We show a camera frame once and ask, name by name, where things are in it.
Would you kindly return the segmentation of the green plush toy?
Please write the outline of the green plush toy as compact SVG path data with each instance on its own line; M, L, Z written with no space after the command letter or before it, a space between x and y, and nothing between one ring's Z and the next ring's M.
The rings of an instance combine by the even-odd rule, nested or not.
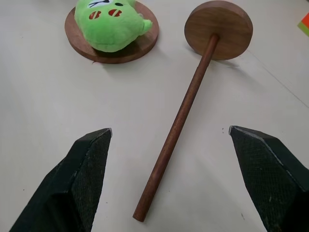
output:
M153 23L135 10L136 0L78 0L74 19L96 50L114 53L147 33Z

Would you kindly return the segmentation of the orange and green paper block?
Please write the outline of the orange and green paper block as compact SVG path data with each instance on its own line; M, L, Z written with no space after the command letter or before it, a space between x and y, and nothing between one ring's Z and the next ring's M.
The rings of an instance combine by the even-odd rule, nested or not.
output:
M304 18L298 23L298 28L309 37L309 12Z

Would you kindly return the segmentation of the wooden rod with disc base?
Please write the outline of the wooden rod with disc base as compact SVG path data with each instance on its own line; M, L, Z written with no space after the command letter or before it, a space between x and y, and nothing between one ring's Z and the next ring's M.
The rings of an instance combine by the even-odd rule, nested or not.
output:
M201 60L136 206L133 218L139 222L146 219L210 61L229 60L243 54L251 42L253 24L238 5L211 0L191 12L184 35L189 46L201 55Z

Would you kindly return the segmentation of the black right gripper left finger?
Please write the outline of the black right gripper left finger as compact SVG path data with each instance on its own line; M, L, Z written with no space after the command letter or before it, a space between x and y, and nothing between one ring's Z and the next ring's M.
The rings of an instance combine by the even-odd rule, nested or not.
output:
M91 232L112 129L86 134L42 180L9 232Z

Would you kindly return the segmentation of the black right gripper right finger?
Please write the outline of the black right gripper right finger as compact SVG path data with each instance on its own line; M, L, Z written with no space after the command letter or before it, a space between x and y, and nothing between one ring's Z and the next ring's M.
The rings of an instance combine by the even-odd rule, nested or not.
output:
M240 126L229 135L267 232L309 232L309 169L276 137Z

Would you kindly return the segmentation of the round wooden base disc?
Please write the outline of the round wooden base disc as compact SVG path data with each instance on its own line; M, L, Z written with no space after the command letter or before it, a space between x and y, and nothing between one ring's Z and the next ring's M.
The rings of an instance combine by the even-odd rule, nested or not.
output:
M68 13L64 26L65 33L70 45L81 56L98 63L120 64L143 57L151 51L157 42L159 37L159 24L153 12L144 4L136 2L135 9L138 13L143 14L145 19L152 21L152 28L146 34L138 37L124 49L114 53L105 53L94 49L85 40L75 22L75 8L73 8Z

